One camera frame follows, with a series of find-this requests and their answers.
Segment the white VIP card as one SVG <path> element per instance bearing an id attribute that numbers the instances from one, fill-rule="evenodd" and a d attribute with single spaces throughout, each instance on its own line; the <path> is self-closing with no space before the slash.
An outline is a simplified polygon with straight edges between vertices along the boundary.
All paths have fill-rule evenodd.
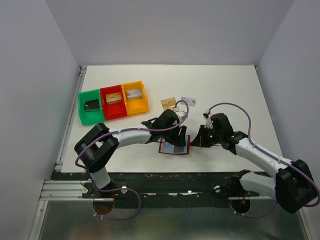
<path id="1" fill-rule="evenodd" d="M 185 101 L 189 106 L 195 107 L 196 106 L 196 99 L 190 97 L 181 97 L 182 101 Z"/>

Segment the gold VIP card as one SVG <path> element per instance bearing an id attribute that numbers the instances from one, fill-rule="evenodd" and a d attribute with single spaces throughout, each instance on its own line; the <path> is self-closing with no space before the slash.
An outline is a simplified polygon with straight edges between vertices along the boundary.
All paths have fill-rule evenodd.
<path id="1" fill-rule="evenodd" d="M 170 98 L 162 99 L 160 102 L 161 102 L 161 105 L 162 105 L 164 108 L 174 106 L 174 105 L 177 103 L 175 97 L 170 97 Z"/>
<path id="2" fill-rule="evenodd" d="M 178 106 L 175 106 L 175 105 L 171 105 L 171 106 L 164 106 L 163 107 L 163 110 L 166 111 L 166 110 L 171 110 L 173 112 L 178 112 L 180 109 Z"/>

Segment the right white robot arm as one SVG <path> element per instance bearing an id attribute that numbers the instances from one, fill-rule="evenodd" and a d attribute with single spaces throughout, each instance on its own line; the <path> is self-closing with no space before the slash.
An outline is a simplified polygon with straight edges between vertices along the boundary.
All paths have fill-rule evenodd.
<path id="1" fill-rule="evenodd" d="M 296 213 L 319 197 L 308 165 L 302 160 L 291 161 L 254 144 L 249 136 L 234 131 L 224 113 L 206 115 L 206 123 L 199 127 L 193 147 L 210 148 L 221 145 L 236 156 L 247 159 L 267 173 L 249 170 L 237 173 L 230 183 L 230 191 L 241 196 L 255 192 L 273 198 L 287 212 Z"/>

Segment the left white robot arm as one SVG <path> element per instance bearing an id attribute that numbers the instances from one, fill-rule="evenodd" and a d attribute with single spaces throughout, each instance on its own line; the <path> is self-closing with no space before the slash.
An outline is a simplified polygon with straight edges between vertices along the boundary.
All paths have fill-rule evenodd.
<path id="1" fill-rule="evenodd" d="M 106 164 L 114 152 L 134 144 L 149 144 L 163 140 L 176 147 L 186 146 L 187 127 L 182 122 L 187 118 L 185 111 L 165 110 L 159 117 L 141 122 L 130 128 L 112 130 L 104 123 L 96 124 L 76 145 L 78 167 L 85 169 L 93 180 L 93 191 L 101 198 L 107 197 L 112 182 Z"/>

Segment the red leather card holder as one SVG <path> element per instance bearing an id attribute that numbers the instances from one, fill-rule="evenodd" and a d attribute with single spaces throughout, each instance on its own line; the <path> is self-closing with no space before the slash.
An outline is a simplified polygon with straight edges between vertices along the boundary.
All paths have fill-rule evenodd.
<path id="1" fill-rule="evenodd" d="M 190 135 L 185 137 L 185 146 L 175 146 L 173 144 L 165 142 L 163 138 L 160 138 L 158 152 L 160 154 L 167 154 L 173 156 L 184 156 L 190 152 Z"/>

